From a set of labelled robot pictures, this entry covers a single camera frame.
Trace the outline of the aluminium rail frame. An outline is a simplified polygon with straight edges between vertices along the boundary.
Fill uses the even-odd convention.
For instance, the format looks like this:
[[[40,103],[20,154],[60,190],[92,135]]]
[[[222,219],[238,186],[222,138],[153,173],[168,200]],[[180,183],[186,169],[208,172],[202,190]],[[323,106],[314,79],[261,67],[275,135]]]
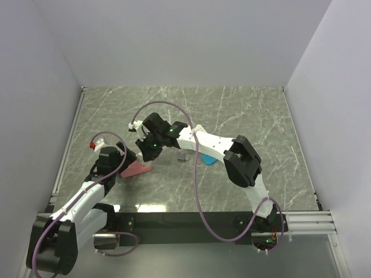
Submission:
[[[82,128],[79,127],[79,123],[83,123],[81,120],[81,111],[86,100],[86,94],[88,93],[89,86],[83,86],[81,94],[79,96],[79,102],[75,111],[75,115],[72,121],[71,130],[68,136],[67,145],[65,147],[60,167],[57,172],[57,176],[54,182],[53,189],[48,195],[47,205],[38,212],[32,224],[38,219],[38,217],[46,216],[47,214],[53,214],[55,211],[63,207],[81,187],[81,180],[83,178],[78,177],[82,175],[84,166],[78,162],[78,159],[72,158],[72,148],[75,143],[75,139],[78,137],[79,132]]]

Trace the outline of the small grey plug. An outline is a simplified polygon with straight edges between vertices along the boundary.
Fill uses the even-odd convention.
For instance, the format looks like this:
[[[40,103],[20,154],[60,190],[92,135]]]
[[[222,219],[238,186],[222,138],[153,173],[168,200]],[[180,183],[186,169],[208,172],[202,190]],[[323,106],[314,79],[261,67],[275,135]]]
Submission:
[[[188,161],[187,155],[183,153],[179,153],[177,155],[177,161],[182,162],[182,163],[187,162]]]

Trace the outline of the pink triangular power strip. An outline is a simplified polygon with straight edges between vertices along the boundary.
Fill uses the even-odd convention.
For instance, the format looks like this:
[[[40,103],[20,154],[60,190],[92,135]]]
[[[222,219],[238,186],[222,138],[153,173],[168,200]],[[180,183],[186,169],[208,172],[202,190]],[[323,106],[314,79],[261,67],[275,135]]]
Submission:
[[[140,163],[137,158],[130,164],[120,175],[122,178],[132,177],[134,175],[143,174],[152,170],[151,162]]]

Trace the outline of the white square plug adapter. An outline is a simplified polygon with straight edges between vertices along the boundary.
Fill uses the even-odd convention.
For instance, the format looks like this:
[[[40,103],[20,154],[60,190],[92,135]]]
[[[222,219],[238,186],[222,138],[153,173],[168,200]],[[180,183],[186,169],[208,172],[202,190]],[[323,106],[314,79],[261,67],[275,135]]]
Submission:
[[[140,163],[143,163],[143,162],[144,162],[144,160],[143,160],[143,154],[142,154],[141,152],[139,152],[139,153],[137,154],[137,160],[138,160]]]

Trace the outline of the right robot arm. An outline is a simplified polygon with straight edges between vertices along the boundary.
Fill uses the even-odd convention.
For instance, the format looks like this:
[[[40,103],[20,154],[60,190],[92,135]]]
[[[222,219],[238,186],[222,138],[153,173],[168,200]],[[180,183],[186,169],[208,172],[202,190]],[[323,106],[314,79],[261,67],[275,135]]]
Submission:
[[[145,162],[155,160],[163,147],[198,151],[221,161],[231,182],[243,188],[256,213],[253,229],[268,231],[275,224],[277,207],[269,200],[263,182],[261,158],[246,137],[219,137],[207,133],[201,125],[191,128],[179,121],[170,124],[156,112],[144,121],[133,121],[128,127],[138,134],[136,145]]]

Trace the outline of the blue square plug adapter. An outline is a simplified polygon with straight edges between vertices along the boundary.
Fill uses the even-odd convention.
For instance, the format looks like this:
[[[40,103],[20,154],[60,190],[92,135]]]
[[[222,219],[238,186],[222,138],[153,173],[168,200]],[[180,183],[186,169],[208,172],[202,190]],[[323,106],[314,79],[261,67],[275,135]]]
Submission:
[[[201,159],[204,162],[204,164],[206,164],[207,166],[210,166],[217,162],[216,158],[209,156],[209,155],[205,155],[205,154],[201,156]]]

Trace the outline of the white triangular power strip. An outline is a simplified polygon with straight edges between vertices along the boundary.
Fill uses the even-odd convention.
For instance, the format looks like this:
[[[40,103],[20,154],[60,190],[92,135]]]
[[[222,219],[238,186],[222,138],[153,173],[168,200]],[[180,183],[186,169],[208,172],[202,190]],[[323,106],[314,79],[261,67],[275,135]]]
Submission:
[[[201,125],[196,125],[194,129],[192,129],[190,126],[185,127],[180,132],[179,138],[177,139],[179,147],[186,150],[196,150],[194,134],[196,134],[198,131],[205,132],[206,130]]]

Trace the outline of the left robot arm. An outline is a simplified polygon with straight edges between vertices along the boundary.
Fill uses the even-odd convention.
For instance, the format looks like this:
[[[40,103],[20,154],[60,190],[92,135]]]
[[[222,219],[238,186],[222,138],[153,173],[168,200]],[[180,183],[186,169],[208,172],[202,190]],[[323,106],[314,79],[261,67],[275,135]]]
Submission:
[[[79,249],[93,234],[115,228],[114,208],[101,200],[115,185],[117,175],[136,162],[137,156],[121,142],[96,151],[98,158],[79,191],[55,213],[38,217],[33,223],[27,268],[67,275],[76,263]]]

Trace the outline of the black base beam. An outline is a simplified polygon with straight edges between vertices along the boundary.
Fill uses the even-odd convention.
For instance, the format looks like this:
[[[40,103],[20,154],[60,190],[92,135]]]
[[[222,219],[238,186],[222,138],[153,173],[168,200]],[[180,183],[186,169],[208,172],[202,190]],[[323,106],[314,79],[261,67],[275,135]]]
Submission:
[[[212,230],[231,239],[247,227],[251,211],[205,212]],[[198,212],[185,213],[116,213],[120,232],[139,238],[140,244],[218,243],[206,228]]]

